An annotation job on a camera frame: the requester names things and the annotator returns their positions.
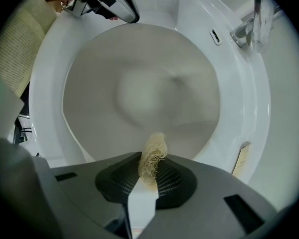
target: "black rectangular slot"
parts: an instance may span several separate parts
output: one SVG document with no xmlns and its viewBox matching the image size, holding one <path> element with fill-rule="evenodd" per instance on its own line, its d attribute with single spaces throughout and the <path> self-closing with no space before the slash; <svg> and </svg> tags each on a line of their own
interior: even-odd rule
<svg viewBox="0 0 299 239">
<path fill-rule="evenodd" d="M 224 200 L 247 234 L 256 230 L 264 223 L 240 196 L 225 197 Z"/>
<path fill-rule="evenodd" d="M 77 176 L 76 173 L 65 173 L 65 174 L 60 174 L 60 175 L 55 176 L 55 179 L 57 181 L 64 181 L 64 180 L 71 179 L 76 176 Z"/>
</svg>

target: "black mesh holder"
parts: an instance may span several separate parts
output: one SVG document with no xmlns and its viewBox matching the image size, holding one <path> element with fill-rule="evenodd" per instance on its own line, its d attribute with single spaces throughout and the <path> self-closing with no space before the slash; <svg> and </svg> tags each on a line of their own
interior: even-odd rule
<svg viewBox="0 0 299 239">
<path fill-rule="evenodd" d="M 156 210 L 176 208 L 195 192 L 197 179 L 191 170 L 168 159 L 158 163 L 156 182 L 159 198 Z"/>
<path fill-rule="evenodd" d="M 97 174 L 96 188 L 106 200 L 127 204 L 129 194 L 139 179 L 138 166 L 141 154 L 137 152 Z"/>
<path fill-rule="evenodd" d="M 177 189 L 181 183 L 181 175 L 175 168 L 161 161 L 157 168 L 156 183 L 158 196 L 162 197 Z"/>
<path fill-rule="evenodd" d="M 96 187 L 108 201 L 127 204 L 129 194 L 139 179 L 141 154 L 137 152 L 98 173 Z M 158 163 L 156 182 L 159 196 L 156 200 L 157 210 L 181 206 L 197 187 L 193 172 L 168 158 Z"/>
</svg>

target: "textured fabric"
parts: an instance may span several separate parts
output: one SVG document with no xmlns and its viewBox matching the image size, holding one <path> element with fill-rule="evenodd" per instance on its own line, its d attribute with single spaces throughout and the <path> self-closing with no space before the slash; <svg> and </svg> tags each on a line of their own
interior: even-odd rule
<svg viewBox="0 0 299 239">
<path fill-rule="evenodd" d="M 0 76 L 20 97 L 56 13 L 45 0 L 24 0 L 0 33 Z"/>
<path fill-rule="evenodd" d="M 153 133 L 145 144 L 139 163 L 139 176 L 153 190 L 157 190 L 155 178 L 158 163 L 167 156 L 167 145 L 164 139 L 163 133 Z"/>
</svg>

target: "metal faucet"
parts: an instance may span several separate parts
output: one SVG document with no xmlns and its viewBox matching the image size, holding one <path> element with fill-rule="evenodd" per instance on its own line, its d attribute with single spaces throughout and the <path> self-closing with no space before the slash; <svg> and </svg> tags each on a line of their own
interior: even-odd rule
<svg viewBox="0 0 299 239">
<path fill-rule="evenodd" d="M 231 31 L 231 37 L 239 47 L 247 44 L 261 53 L 268 44 L 272 23 L 280 10 L 280 6 L 274 8 L 272 0 L 255 0 L 254 16 Z"/>
</svg>

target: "loofah sponge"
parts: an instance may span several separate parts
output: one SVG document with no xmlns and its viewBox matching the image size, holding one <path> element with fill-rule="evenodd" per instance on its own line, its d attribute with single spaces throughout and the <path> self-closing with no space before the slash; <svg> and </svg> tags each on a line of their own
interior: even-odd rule
<svg viewBox="0 0 299 239">
<path fill-rule="evenodd" d="M 167 155 L 165 135 L 161 132 L 153 133 L 146 142 L 144 152 L 139 163 L 139 176 L 152 186 L 156 185 L 156 171 L 158 162 Z"/>
</svg>

